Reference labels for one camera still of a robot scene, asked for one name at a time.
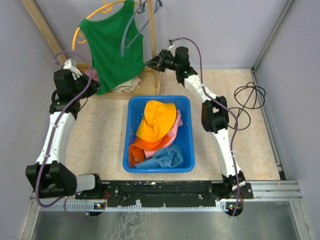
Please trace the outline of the yellow bucket hat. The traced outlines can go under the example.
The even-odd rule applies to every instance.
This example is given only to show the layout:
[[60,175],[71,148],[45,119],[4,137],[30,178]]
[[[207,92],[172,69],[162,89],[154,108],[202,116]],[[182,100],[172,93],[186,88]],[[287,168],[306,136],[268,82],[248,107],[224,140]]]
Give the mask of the yellow bucket hat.
[[157,142],[170,131],[176,117],[177,109],[174,103],[149,100],[145,105],[136,136],[146,142]]

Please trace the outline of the blue plastic bin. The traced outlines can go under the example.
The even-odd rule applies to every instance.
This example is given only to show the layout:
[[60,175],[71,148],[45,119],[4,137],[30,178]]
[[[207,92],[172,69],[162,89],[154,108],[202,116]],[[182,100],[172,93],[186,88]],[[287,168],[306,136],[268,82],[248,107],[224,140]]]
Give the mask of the blue plastic bin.
[[137,96],[128,103],[123,168],[129,173],[186,173],[195,166],[186,96]]

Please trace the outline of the wooden clothes rack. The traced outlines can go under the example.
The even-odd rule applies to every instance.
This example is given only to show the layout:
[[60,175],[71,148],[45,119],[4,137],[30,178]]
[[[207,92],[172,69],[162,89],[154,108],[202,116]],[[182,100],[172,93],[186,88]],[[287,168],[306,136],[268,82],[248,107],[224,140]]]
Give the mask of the wooden clothes rack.
[[[77,32],[79,23],[86,17],[91,16],[91,21],[105,19],[115,14],[124,4],[124,0],[21,0],[48,46],[53,52],[53,58],[59,52],[75,51],[82,58],[70,53],[60,53],[56,63],[64,64],[69,58],[76,60],[76,66],[81,71],[88,70],[88,63],[92,62],[90,49],[84,42],[83,33]],[[145,61],[156,56],[156,18],[151,14],[151,6],[155,8],[155,0],[147,0],[145,14],[147,14],[148,26],[142,31],[143,34],[143,58]],[[103,16],[103,9],[109,12]],[[132,93],[107,92],[103,95],[95,95],[96,98],[130,99],[135,96],[153,96],[160,94],[162,73],[152,69],[144,70],[139,74],[141,82],[139,89]]]

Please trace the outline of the black wire hat stand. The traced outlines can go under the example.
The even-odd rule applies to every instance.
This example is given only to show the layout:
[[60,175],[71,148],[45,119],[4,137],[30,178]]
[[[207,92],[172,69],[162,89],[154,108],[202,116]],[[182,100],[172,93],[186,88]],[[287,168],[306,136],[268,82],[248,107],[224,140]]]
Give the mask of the black wire hat stand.
[[253,81],[237,87],[233,92],[233,97],[237,106],[230,110],[235,114],[238,121],[238,131],[248,129],[252,123],[249,110],[261,109],[266,103],[266,90],[256,85]]

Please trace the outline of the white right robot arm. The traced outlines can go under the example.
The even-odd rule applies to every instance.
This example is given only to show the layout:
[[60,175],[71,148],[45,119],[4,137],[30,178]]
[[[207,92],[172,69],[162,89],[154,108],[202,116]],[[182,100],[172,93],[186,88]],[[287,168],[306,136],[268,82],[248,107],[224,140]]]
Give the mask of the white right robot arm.
[[175,72],[179,84],[193,93],[201,102],[201,124],[206,132],[211,133],[222,159],[223,192],[229,198],[241,198],[241,188],[246,185],[241,168],[233,150],[233,140],[229,140],[229,108],[227,99],[218,96],[206,87],[202,74],[198,74],[191,66],[189,49],[177,47],[175,53],[169,49],[146,61],[144,65],[158,72],[171,70]]

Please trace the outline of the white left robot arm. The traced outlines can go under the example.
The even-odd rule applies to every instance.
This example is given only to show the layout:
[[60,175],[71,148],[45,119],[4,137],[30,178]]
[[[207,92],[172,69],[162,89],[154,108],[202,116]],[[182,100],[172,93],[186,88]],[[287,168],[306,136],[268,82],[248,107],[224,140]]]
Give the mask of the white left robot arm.
[[25,175],[39,199],[62,198],[86,191],[97,199],[104,186],[96,173],[75,175],[65,166],[69,138],[82,109],[80,101],[100,88],[84,71],[61,69],[54,73],[55,91],[49,106],[49,128],[35,164]]

